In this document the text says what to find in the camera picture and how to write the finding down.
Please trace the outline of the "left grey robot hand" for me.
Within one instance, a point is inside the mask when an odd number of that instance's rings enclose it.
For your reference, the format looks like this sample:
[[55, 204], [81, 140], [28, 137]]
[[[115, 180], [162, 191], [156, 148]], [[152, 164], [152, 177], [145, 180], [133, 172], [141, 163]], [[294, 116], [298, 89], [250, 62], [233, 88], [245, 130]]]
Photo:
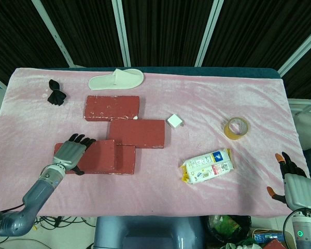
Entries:
[[94, 142], [96, 142], [95, 139], [85, 137], [84, 134], [74, 133], [54, 154], [52, 164], [63, 166], [66, 172], [73, 171], [79, 176], [84, 175], [84, 171], [80, 170], [78, 163]]

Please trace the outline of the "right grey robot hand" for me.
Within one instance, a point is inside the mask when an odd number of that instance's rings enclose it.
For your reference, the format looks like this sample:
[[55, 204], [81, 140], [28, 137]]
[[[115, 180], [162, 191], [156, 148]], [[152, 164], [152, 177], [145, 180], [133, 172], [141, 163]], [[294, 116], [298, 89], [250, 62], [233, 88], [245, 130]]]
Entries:
[[278, 195], [268, 186], [266, 189], [270, 197], [286, 204], [292, 211], [311, 210], [311, 179], [285, 152], [276, 153], [275, 158], [280, 166], [285, 194]]

